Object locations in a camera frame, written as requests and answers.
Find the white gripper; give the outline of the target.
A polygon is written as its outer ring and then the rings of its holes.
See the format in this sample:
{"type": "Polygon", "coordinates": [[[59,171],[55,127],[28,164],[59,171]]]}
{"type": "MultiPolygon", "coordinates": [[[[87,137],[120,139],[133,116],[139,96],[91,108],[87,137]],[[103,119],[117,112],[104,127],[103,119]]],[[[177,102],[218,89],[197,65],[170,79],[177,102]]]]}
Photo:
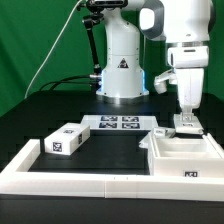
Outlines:
{"type": "Polygon", "coordinates": [[[182,110],[181,121],[193,121],[193,109],[201,103],[204,68],[209,62],[207,46],[170,47],[168,49],[168,64],[174,69],[177,79],[178,99],[182,110]]]}

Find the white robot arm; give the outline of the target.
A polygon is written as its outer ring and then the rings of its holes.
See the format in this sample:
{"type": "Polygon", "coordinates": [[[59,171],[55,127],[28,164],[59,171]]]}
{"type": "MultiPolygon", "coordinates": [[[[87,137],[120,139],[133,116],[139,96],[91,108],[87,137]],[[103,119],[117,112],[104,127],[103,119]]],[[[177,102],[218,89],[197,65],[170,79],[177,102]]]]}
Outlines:
{"type": "Polygon", "coordinates": [[[97,96],[113,103],[147,97],[145,73],[163,60],[169,69],[152,85],[159,94],[175,85],[180,113],[174,119],[192,121],[209,63],[212,0],[86,0],[86,6],[92,24],[105,24],[107,38],[97,96]]]}

